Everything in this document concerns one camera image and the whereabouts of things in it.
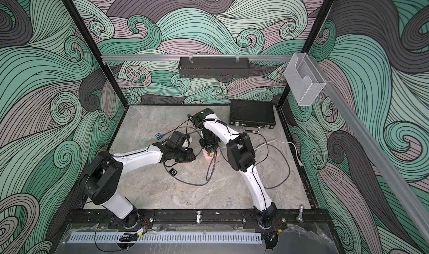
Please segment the black mp3 player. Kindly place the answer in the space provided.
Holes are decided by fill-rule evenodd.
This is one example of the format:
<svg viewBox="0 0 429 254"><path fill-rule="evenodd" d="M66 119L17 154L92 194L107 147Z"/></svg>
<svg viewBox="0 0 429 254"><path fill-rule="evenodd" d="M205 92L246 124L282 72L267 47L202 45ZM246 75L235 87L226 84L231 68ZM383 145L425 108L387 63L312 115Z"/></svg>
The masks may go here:
<svg viewBox="0 0 429 254"><path fill-rule="evenodd" d="M170 170L169 170L169 173L170 173L172 176L174 176L174 177L175 177L175 176L177 175L177 173L178 173L178 172L177 172L177 170L175 170L175 169L170 169Z"/></svg>

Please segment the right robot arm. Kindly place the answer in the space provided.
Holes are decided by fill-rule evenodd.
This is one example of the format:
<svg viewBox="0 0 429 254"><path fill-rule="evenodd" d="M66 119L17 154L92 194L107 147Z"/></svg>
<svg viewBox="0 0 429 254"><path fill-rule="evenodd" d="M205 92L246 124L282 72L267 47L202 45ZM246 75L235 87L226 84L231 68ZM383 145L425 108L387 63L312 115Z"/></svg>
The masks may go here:
<svg viewBox="0 0 429 254"><path fill-rule="evenodd" d="M207 156L215 157L219 153L219 143L225 144L227 162L242 175L251 193L258 224L269 228L277 214L277 206L261 182L249 135L229 128L210 108L188 115L188 119L201 132L199 143Z"/></svg>

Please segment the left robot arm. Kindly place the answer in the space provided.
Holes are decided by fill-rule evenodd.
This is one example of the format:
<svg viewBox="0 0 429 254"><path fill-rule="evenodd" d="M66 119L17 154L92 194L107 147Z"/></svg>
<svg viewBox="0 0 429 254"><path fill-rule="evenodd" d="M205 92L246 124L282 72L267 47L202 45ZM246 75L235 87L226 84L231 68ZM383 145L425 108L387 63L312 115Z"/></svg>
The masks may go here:
<svg viewBox="0 0 429 254"><path fill-rule="evenodd" d="M88 165L78 180L79 186L94 205L101 205L113 213L124 228L136 227L140 215L138 210L118 190L122 176L145 166L188 163L196 159L190 148L190 135L174 131L170 138L155 142L146 148L127 152L109 153L102 151Z"/></svg>

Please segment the pink power strip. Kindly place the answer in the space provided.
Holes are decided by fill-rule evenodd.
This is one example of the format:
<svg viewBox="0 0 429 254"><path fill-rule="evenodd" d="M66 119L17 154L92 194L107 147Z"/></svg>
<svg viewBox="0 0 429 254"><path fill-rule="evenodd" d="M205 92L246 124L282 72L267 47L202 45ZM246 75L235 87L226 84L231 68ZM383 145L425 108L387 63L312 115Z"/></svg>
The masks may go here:
<svg viewBox="0 0 429 254"><path fill-rule="evenodd" d="M206 160L212 160L214 157L220 157L221 156L221 150L218 148L216 151L208 152L207 150L202 150L203 156Z"/></svg>

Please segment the black hard case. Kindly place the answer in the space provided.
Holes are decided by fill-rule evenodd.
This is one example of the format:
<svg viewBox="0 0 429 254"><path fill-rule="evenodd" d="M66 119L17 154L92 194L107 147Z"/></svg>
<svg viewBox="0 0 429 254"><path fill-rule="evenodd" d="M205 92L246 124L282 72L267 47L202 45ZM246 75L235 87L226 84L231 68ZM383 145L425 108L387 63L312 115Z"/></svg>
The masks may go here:
<svg viewBox="0 0 429 254"><path fill-rule="evenodd" d="M254 100L231 100L229 125L260 129L274 129L273 105Z"/></svg>

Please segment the black wall shelf tray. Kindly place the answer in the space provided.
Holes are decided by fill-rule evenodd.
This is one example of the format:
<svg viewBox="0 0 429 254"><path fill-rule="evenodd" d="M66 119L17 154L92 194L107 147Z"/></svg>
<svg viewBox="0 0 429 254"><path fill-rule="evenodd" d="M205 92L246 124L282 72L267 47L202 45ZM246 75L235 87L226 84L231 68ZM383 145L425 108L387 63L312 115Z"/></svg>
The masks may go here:
<svg viewBox="0 0 429 254"><path fill-rule="evenodd" d="M182 57L178 69L181 78L247 78L250 62L240 57Z"/></svg>

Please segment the aluminium rail back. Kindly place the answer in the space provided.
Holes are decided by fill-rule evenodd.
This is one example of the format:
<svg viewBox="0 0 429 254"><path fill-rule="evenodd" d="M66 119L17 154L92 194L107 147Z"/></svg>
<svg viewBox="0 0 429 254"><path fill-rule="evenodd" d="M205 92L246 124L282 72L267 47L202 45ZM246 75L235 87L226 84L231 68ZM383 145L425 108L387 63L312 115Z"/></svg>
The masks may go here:
<svg viewBox="0 0 429 254"><path fill-rule="evenodd" d="M250 62L288 62L292 56L279 56L279 55L118 55L109 54L102 55L101 59L104 62L112 61L179 61L180 58L248 58Z"/></svg>

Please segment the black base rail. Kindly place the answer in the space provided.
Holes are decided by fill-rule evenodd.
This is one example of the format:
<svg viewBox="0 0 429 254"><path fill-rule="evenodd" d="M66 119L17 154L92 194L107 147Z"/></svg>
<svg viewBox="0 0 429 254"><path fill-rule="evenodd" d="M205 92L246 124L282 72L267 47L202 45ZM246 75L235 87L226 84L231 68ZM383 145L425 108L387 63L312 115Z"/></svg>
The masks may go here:
<svg viewBox="0 0 429 254"><path fill-rule="evenodd" d="M251 225L251 227L256 227L258 224L254 209L138 209L137 212L140 219L144 219L147 224L236 223ZM272 218L272 223L277 226L280 221L297 222L298 214L298 209L278 209L277 215ZM329 212L323 209L304 209L302 217L305 223L331 221ZM117 226L122 224L122 221L107 209L75 209L71 210L65 219L65 223L99 222Z"/></svg>

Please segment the clear acrylic wall holder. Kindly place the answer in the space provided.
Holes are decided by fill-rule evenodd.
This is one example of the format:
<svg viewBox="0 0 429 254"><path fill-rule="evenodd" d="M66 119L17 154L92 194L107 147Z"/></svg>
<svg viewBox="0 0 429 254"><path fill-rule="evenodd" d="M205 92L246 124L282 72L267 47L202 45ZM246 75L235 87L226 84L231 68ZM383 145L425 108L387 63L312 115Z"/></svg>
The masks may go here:
<svg viewBox="0 0 429 254"><path fill-rule="evenodd" d="M322 69L308 53L295 53L284 71L284 77L299 106L311 106L326 86Z"/></svg>

